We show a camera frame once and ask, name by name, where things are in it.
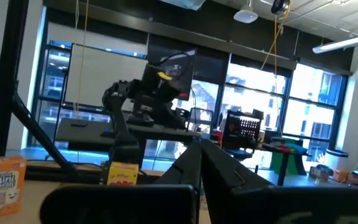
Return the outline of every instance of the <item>cereal box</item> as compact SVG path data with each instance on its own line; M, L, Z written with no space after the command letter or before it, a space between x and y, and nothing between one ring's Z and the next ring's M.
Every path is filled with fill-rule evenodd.
M25 159L0 157L0 215L17 212L24 187Z

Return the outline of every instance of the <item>black pole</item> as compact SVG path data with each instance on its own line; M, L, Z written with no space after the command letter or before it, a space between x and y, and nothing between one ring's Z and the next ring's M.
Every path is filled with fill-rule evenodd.
M28 6L29 0L9 0L7 7L0 56L0 156L6 151Z

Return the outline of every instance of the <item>chair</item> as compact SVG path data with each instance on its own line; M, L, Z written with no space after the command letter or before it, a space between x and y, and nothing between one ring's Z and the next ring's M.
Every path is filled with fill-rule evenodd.
M209 119L201 119L202 112L205 112L208 115ZM212 122L213 116L214 116L214 111L193 107L192 109L190 109L190 115L187 120L186 130L189 131L190 123L193 123L193 124L196 123L197 126L199 124L205 124L205 125L209 126L209 132L208 132L208 134L209 134L211 132L211 122Z
M226 120L221 124L223 136L221 144L223 150L235 159L243 161L251 158L257 146L260 130L260 119L253 114L240 111L228 111ZM252 149L252 152L240 150Z

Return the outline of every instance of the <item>fluorescent light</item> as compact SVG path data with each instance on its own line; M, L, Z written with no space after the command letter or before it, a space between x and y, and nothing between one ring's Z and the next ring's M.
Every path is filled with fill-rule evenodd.
M348 40L338 41L338 42L332 42L330 44L324 44L322 46L313 47L313 52L316 54L320 54L320 53L329 52L332 50L350 47L355 44L358 44L358 37L351 38Z

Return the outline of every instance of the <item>box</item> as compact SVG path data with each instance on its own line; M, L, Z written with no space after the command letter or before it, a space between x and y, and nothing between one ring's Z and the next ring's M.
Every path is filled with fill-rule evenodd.
M326 172L321 169L317 169L316 167L310 167L309 177L313 179L328 181L329 172Z
M346 183L347 179L349 178L349 172L343 170L336 170L333 169L333 179L340 183Z
M0 216L20 209L25 167L21 156L0 157Z

